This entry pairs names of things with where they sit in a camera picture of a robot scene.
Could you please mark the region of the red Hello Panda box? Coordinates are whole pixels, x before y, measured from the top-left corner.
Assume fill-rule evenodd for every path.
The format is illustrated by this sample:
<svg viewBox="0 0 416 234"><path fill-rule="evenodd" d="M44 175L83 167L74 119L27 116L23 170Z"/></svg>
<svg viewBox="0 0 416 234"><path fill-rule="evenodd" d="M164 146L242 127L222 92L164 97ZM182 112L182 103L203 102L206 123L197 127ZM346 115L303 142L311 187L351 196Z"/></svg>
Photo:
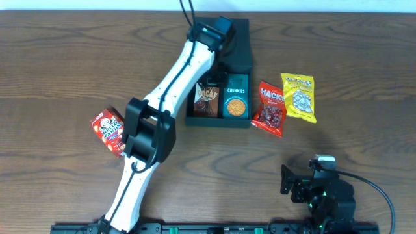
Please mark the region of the red Hello Panda box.
<svg viewBox="0 0 416 234"><path fill-rule="evenodd" d="M92 130L117 158L125 157L123 124L124 118L113 106L108 106L90 121Z"/></svg>

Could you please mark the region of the teal Chunkies cookie box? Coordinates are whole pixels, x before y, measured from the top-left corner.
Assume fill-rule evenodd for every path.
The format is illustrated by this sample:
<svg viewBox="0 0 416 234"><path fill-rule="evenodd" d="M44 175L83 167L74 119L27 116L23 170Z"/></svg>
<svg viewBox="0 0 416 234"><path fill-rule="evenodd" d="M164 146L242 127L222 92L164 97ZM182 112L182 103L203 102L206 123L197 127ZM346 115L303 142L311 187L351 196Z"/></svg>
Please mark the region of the teal Chunkies cookie box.
<svg viewBox="0 0 416 234"><path fill-rule="evenodd" d="M247 74L229 74L224 89L223 117L248 119L249 81Z"/></svg>

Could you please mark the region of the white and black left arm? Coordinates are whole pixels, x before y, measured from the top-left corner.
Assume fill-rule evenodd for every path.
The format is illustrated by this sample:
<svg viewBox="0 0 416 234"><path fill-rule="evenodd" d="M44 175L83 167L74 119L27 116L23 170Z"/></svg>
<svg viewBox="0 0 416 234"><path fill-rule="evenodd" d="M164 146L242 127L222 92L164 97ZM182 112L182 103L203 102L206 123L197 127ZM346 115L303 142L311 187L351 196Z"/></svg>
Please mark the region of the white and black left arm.
<svg viewBox="0 0 416 234"><path fill-rule="evenodd" d="M184 100L197 83L227 83L220 60L234 35L233 21L223 16L212 26L195 21L181 55L161 83L143 100L133 98L127 104L123 175L111 208L97 223L98 233L129 233L136 226L152 174L176 142L176 116Z"/></svg>

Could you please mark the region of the red Hacks candy bag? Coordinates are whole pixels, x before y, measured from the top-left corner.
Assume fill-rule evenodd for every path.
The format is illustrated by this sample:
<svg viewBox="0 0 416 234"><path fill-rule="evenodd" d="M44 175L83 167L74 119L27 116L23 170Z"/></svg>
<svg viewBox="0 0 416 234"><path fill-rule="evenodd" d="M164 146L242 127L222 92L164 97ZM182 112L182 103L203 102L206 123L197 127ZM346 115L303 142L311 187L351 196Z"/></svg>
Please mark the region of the red Hacks candy bag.
<svg viewBox="0 0 416 234"><path fill-rule="evenodd" d="M252 119L252 125L277 137L282 137L283 124L287 114L283 90L261 81L259 97L261 104Z"/></svg>

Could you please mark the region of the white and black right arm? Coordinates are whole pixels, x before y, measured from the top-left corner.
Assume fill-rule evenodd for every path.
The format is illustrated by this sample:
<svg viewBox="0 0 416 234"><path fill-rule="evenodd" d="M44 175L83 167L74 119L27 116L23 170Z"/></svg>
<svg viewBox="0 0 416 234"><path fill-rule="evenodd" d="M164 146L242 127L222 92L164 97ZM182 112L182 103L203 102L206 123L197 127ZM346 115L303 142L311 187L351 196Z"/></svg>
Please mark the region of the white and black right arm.
<svg viewBox="0 0 416 234"><path fill-rule="evenodd" d="M354 212L353 186L340 179L335 161L311 159L312 176L295 175L281 166L281 194L290 194L294 203L306 203L311 213L297 233L358 233Z"/></svg>

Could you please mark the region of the yellow Hacks candy bag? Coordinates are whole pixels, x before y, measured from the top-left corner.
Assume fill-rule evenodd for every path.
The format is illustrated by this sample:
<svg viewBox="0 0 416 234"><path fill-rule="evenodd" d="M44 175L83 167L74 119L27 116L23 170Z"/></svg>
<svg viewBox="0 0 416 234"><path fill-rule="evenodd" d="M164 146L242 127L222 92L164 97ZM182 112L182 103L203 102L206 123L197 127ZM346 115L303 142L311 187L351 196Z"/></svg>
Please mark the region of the yellow Hacks candy bag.
<svg viewBox="0 0 416 234"><path fill-rule="evenodd" d="M315 124L315 81L313 76L281 73L287 116Z"/></svg>

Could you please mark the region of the brown Pocky box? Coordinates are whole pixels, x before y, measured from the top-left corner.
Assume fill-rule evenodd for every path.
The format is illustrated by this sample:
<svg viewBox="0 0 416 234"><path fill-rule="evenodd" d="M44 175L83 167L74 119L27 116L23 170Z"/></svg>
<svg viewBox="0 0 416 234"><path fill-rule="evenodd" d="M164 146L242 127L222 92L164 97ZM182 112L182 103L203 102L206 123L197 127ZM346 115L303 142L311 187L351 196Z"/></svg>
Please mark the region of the brown Pocky box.
<svg viewBox="0 0 416 234"><path fill-rule="evenodd" d="M196 84L193 115L203 118L218 118L220 89Z"/></svg>

